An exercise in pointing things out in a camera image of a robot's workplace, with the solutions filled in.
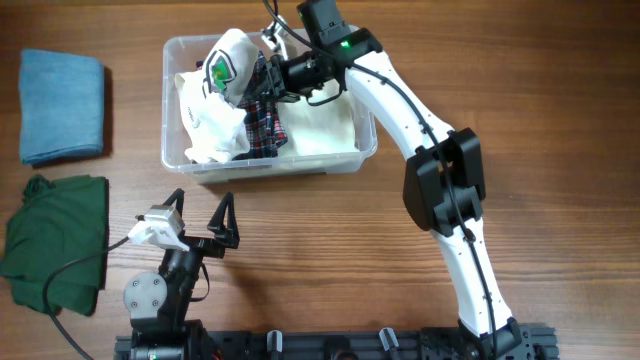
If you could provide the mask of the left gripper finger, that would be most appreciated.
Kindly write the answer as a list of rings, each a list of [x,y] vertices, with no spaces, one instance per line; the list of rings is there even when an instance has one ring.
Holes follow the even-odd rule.
[[[183,214],[185,191],[177,188],[163,203],[165,207],[172,207],[179,215]]]
[[[207,224],[214,241],[222,247],[237,249],[240,235],[235,216],[234,195],[227,192]]]

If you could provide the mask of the white t-shirt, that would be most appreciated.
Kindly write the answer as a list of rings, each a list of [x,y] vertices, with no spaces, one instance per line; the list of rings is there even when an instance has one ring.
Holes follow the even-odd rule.
[[[232,28],[209,51],[202,66],[174,76],[181,119],[191,140],[185,156],[195,163],[225,163],[249,151],[239,107],[252,78],[259,48]]]

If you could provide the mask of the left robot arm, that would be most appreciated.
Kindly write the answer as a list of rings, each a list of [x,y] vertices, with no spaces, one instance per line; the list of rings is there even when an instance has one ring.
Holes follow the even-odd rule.
[[[193,291],[200,276],[208,278],[205,258],[222,259],[239,246],[234,195],[226,193],[207,224],[210,238],[188,236],[182,219],[184,191],[176,189],[162,204],[137,217],[129,240],[164,250],[158,270],[142,272],[127,283],[124,304],[130,313],[132,335],[118,338],[116,359],[222,359],[221,348],[200,320],[188,320]]]

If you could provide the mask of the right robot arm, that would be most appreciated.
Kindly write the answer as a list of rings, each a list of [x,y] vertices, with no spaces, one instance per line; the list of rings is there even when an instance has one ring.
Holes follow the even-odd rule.
[[[297,12],[307,52],[272,56],[249,87],[250,99],[294,103],[334,80],[365,105],[406,160],[403,202],[437,241],[456,292],[462,348],[469,359],[499,359],[521,343],[486,250],[481,146],[469,128],[434,115],[399,77],[366,28],[352,30],[333,1],[304,1]]]

